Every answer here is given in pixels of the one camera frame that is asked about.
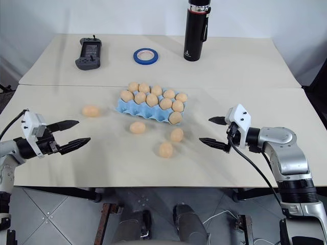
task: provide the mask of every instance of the white table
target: white table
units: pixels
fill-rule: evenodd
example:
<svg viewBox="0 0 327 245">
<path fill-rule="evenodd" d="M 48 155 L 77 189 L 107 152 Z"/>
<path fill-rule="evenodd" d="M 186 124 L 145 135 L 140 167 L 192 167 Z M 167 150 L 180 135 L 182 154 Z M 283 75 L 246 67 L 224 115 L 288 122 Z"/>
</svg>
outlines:
<svg viewBox="0 0 327 245">
<path fill-rule="evenodd" d="M 54 134 L 60 145 L 88 136 L 91 141 L 64 156 L 52 154 L 28 160 L 16 169 L 15 184 L 266 187 L 253 167 L 233 150 L 226 154 L 198 140 L 199 137 L 211 137 L 226 142 L 226 126 L 215 125 L 208 119 L 225 115 L 228 108 L 242 103 L 252 116 L 253 127 L 283 126 L 296 132 L 298 145 L 312 169 L 314 183 L 326 186 L 327 131 L 302 89 L 183 89 L 190 98 L 181 124 L 185 140 L 174 144 L 171 159 L 158 157 L 157 148 L 175 126 L 119 114 L 114 110 L 119 91 L 119 88 L 111 87 L 19 85 L 0 115 L 0 128 L 4 128 L 19 111 L 29 108 L 42 114 L 48 124 L 66 119 L 80 121 L 73 128 Z M 81 109 L 89 104 L 100 106 L 103 116 L 84 117 Z M 144 135 L 135 136 L 129 132 L 129 125 L 136 120 L 146 123 Z M 22 136 L 20 123 L 16 123 L 4 139 L 19 136 Z M 248 150 L 244 153 L 276 186 L 264 158 Z"/>
<path fill-rule="evenodd" d="M 27 85 L 126 86 L 131 81 L 175 88 L 299 88 L 271 39 L 208 38 L 200 60 L 183 58 L 184 37 L 97 35 L 101 67 L 79 70 L 79 40 L 91 35 L 57 35 L 19 81 Z M 139 65 L 133 53 L 149 47 L 159 53 L 152 65 Z"/>
</svg>

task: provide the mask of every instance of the egg carton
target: egg carton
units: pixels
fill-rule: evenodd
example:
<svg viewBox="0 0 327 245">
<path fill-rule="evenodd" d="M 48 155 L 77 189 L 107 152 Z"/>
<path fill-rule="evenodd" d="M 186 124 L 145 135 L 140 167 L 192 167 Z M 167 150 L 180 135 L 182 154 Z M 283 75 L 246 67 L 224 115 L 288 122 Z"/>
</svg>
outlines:
<svg viewBox="0 0 327 245">
<path fill-rule="evenodd" d="M 153 107 L 150 107 L 146 102 L 142 102 L 141 104 L 137 104 L 134 100 L 130 100 L 128 102 L 123 101 L 121 98 L 118 99 L 118 105 L 116 107 L 116 111 L 119 113 L 123 113 L 123 114 L 130 114 L 132 116 L 141 116 L 145 119 L 155 119 L 158 122 L 168 122 L 169 124 L 171 124 L 169 122 L 169 116 L 171 113 L 173 113 L 173 109 L 169 108 L 167 110 L 163 110 L 159 104 L 160 101 L 164 99 L 164 97 L 162 95 L 158 96 L 158 105 L 155 105 Z M 184 116 L 184 111 L 185 111 L 185 107 L 186 107 L 186 102 L 183 102 L 184 104 L 184 110 L 180 113 L 182 115 L 182 117 Z"/>
</svg>

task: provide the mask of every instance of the egg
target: egg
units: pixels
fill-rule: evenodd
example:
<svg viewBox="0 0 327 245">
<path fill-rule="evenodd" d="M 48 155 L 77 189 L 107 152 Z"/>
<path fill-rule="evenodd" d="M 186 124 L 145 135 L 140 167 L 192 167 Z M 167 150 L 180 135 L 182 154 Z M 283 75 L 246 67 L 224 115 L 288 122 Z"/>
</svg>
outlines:
<svg viewBox="0 0 327 245">
<path fill-rule="evenodd" d="M 131 91 L 123 90 L 121 91 L 121 98 L 123 101 L 128 102 L 134 99 L 134 94 Z"/>
<path fill-rule="evenodd" d="M 147 104 L 150 106 L 150 107 L 153 107 L 155 105 L 158 105 L 158 97 L 155 96 L 154 94 L 149 94 L 147 96 Z"/>
<path fill-rule="evenodd" d="M 173 111 L 182 112 L 184 110 L 183 102 L 182 101 L 174 101 L 172 108 L 173 108 Z"/>
<path fill-rule="evenodd" d="M 143 93 L 143 92 L 139 92 L 139 93 L 137 93 L 137 94 L 135 95 L 134 100 L 135 100 L 135 102 L 136 102 L 137 104 L 141 104 L 141 103 L 143 103 L 143 102 L 145 101 L 146 97 L 147 97 L 147 96 L 145 95 L 145 93 Z"/>
<path fill-rule="evenodd" d="M 171 99 L 168 99 L 168 98 L 164 98 L 160 101 L 160 107 L 163 109 L 163 110 L 167 110 L 169 108 L 172 108 L 172 105 L 173 105 L 173 102 Z"/>
<path fill-rule="evenodd" d="M 184 103 L 188 100 L 188 96 L 184 93 L 179 93 L 178 95 L 176 95 L 176 99 Z"/>
<path fill-rule="evenodd" d="M 184 132 L 181 128 L 174 129 L 170 134 L 170 139 L 173 142 L 181 142 L 184 137 Z"/>
<path fill-rule="evenodd" d="M 138 90 L 143 93 L 149 93 L 150 87 L 147 83 L 141 83 L 138 87 Z"/>
<path fill-rule="evenodd" d="M 173 155 L 173 146 L 169 142 L 164 142 L 159 147 L 159 155 L 163 158 L 170 158 Z"/>
<path fill-rule="evenodd" d="M 169 122 L 171 124 L 177 124 L 180 123 L 182 121 L 182 114 L 180 114 L 180 112 L 178 111 L 174 111 L 172 114 L 170 114 L 169 116 Z"/>
<path fill-rule="evenodd" d="M 128 90 L 131 92 L 138 91 L 138 83 L 137 82 L 131 82 L 128 84 Z"/>
<path fill-rule="evenodd" d="M 85 106 L 82 113 L 87 117 L 98 117 L 100 116 L 100 109 L 97 106 Z"/>
<path fill-rule="evenodd" d="M 169 98 L 169 99 L 172 99 L 175 97 L 175 91 L 173 89 L 168 89 L 166 90 L 164 93 L 163 93 L 163 96 L 165 98 Z"/>
<path fill-rule="evenodd" d="M 143 122 L 140 121 L 136 121 L 133 122 L 130 126 L 129 126 L 129 130 L 133 133 L 133 134 L 143 134 L 145 131 L 145 124 Z"/>
<path fill-rule="evenodd" d="M 155 85 L 151 88 L 151 93 L 156 96 L 162 95 L 162 88 L 159 85 Z"/>
</svg>

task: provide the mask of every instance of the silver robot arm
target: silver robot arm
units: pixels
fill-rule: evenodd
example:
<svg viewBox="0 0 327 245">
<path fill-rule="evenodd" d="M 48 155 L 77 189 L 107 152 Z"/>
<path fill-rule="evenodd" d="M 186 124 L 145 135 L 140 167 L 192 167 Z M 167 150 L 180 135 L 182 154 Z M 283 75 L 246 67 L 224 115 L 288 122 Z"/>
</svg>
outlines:
<svg viewBox="0 0 327 245">
<path fill-rule="evenodd" d="M 9 202 L 14 187 L 15 168 L 24 164 L 26 159 L 36 156 L 42 158 L 45 154 L 52 153 L 64 155 L 88 143 L 90 138 L 76 139 L 63 146 L 56 143 L 53 132 L 69 129 L 77 123 L 78 121 L 66 120 L 47 126 L 41 115 L 25 111 L 21 128 L 26 139 L 20 137 L 0 142 L 0 244 L 17 244 L 15 231 L 9 230 Z M 0 138 L 9 126 L 1 133 Z"/>
<path fill-rule="evenodd" d="M 230 108 L 225 117 L 209 121 L 229 125 L 227 138 L 240 148 L 265 153 L 278 185 L 280 205 L 287 217 L 281 220 L 282 245 L 327 244 L 327 217 L 318 200 L 311 170 L 303 151 L 296 144 L 296 134 L 283 127 L 251 128 L 251 116 L 242 105 Z M 229 152 L 231 144 L 200 138 L 210 147 Z"/>
</svg>

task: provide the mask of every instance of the bottle logo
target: bottle logo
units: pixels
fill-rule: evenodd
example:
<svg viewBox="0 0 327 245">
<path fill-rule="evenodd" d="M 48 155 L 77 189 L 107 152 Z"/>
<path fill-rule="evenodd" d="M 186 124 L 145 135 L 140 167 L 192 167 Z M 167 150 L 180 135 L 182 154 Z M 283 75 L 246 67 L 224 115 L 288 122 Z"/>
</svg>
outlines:
<svg viewBox="0 0 327 245">
<path fill-rule="evenodd" d="M 189 51 L 188 50 L 186 50 L 186 52 L 184 53 L 186 56 L 189 56 L 189 57 L 191 57 L 191 55 L 189 54 Z"/>
</svg>

